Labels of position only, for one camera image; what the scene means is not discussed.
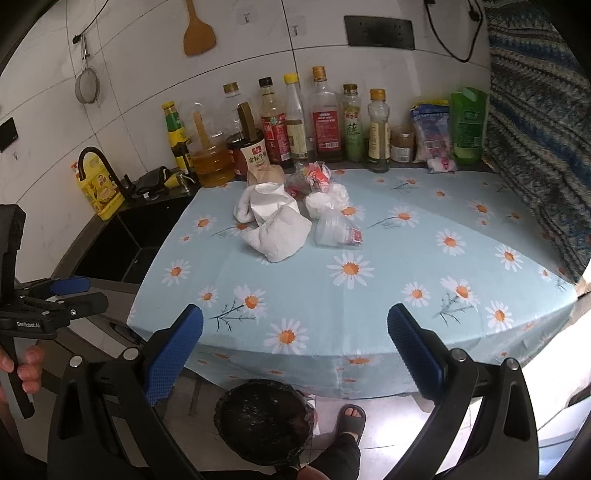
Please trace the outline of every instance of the electrical cord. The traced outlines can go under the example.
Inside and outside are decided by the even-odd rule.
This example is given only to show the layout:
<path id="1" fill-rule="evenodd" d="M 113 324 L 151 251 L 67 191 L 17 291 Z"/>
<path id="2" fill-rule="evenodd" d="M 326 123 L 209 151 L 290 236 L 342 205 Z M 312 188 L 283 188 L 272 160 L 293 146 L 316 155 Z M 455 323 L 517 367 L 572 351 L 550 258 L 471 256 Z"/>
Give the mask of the electrical cord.
<path id="1" fill-rule="evenodd" d="M 72 38 L 72 43 L 74 45 L 76 45 L 80 41 L 84 32 L 86 30 L 88 30 L 88 28 L 95 22 L 95 20 L 97 18 L 99 18 L 100 13 L 104 10 L 104 8 L 107 6 L 108 3 L 109 3 L 109 0 L 106 0 L 105 3 L 103 4 L 103 6 L 100 8 L 99 12 L 95 15 L 95 17 L 92 19 L 92 21 L 88 24 L 88 26 L 84 30 L 82 30 L 78 35 L 76 35 L 76 36 L 74 36 L 74 38 Z"/>
<path id="2" fill-rule="evenodd" d="M 480 29 L 482 28 L 482 23 L 484 22 L 484 14 L 482 12 L 482 8 L 480 7 L 480 4 L 478 3 L 478 0 L 475 0 L 476 6 L 478 7 L 478 12 L 474 9 L 474 6 L 472 5 L 472 2 L 470 0 L 467 0 L 467 2 L 470 5 L 470 12 L 469 12 L 470 19 L 474 22 L 478 22 L 478 26 L 476 27 L 476 31 L 474 32 L 474 38 L 472 39 L 472 44 L 470 45 L 470 52 L 468 53 L 468 56 L 465 59 L 461 59 L 457 55 L 454 55 L 452 53 L 452 51 L 446 47 L 445 43 L 443 43 L 441 38 L 439 38 L 437 30 L 435 29 L 435 25 L 433 25 L 433 19 L 431 17 L 431 10 L 429 9 L 429 5 L 435 3 L 435 1 L 434 0 L 424 0 L 425 9 L 427 10 L 427 16 L 429 18 L 429 25 L 431 26 L 431 30 L 433 31 L 433 35 L 435 35 L 435 38 L 437 39 L 439 44 L 443 47 L 443 49 L 447 53 L 449 53 L 451 55 L 452 58 L 454 58 L 457 61 L 460 61 L 462 63 L 468 63 L 470 61 L 470 59 L 472 58 L 472 54 L 474 53 L 474 46 L 476 45 L 476 39 L 478 38 L 478 34 L 480 33 Z"/>

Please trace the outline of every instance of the blue patterned fabric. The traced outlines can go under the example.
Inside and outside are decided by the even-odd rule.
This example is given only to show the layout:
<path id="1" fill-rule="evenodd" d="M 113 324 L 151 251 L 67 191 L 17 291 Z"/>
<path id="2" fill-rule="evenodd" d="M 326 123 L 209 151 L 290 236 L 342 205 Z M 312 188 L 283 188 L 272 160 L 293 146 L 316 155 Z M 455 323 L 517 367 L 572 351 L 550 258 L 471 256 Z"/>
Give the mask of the blue patterned fabric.
<path id="1" fill-rule="evenodd" d="M 187 367 L 225 388 L 272 378 L 325 397 L 415 391 L 387 332 L 404 303 L 448 347 L 477 361 L 527 362 L 576 300 L 560 257 L 527 208 L 492 173 L 335 170 L 362 227 L 358 249 L 313 234 L 270 264 L 241 238 L 245 188 L 201 189 L 162 245 L 128 324 L 144 338 L 189 303 L 204 313 Z"/>
<path id="2" fill-rule="evenodd" d="M 591 86 L 543 13 L 485 1 L 491 106 L 485 156 L 578 280 L 591 258 Z"/>

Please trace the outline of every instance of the plastic bag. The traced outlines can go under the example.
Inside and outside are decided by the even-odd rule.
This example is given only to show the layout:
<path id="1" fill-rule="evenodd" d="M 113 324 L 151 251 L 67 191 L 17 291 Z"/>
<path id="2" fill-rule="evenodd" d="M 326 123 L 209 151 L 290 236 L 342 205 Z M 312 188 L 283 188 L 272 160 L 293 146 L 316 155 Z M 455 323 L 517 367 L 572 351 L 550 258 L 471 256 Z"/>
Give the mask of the plastic bag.
<path id="1" fill-rule="evenodd" d="M 329 247 L 356 247 L 363 242 L 363 235 L 361 229 L 340 210 L 327 209 L 318 220 L 314 239 L 317 244 Z"/>

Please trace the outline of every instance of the faucet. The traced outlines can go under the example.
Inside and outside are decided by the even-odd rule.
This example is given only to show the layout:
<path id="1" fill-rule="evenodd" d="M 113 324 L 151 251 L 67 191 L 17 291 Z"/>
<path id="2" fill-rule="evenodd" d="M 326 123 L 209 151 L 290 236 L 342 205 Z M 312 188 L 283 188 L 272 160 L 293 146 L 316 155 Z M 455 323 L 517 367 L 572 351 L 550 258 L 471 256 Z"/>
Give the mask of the faucet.
<path id="1" fill-rule="evenodd" d="M 124 187 L 119 177 L 117 177 L 117 175 L 113 171 L 113 168 L 109 164 L 109 161 L 106 159 L 103 152 L 101 152 L 96 147 L 86 147 L 84 150 L 80 152 L 80 155 L 78 156 L 78 175 L 80 177 L 80 180 L 86 180 L 86 173 L 84 173 L 84 157 L 87 153 L 91 152 L 96 154 L 100 158 L 101 162 L 103 162 L 103 165 L 107 169 L 107 172 L 109 172 L 109 179 L 113 181 L 115 185 L 117 185 L 117 188 L 121 192 L 121 195 L 123 195 L 123 198 L 130 202 L 131 193 L 133 191 L 133 184 L 131 183 L 129 177 L 127 175 L 124 175 L 124 179 L 127 181 L 128 185 L 131 185 L 131 187 Z"/>

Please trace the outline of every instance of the wooden spatula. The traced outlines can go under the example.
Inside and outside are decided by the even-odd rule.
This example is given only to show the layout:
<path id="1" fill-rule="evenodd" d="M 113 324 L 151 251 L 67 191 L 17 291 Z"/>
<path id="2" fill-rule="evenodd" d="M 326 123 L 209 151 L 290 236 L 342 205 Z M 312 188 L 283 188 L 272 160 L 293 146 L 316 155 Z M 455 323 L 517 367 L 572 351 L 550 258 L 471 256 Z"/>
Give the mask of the wooden spatula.
<path id="1" fill-rule="evenodd" d="M 185 0 L 189 9 L 189 26 L 184 36 L 185 55 L 191 57 L 199 55 L 216 46 L 216 34 L 211 25 L 202 22 L 197 16 L 193 0 Z"/>

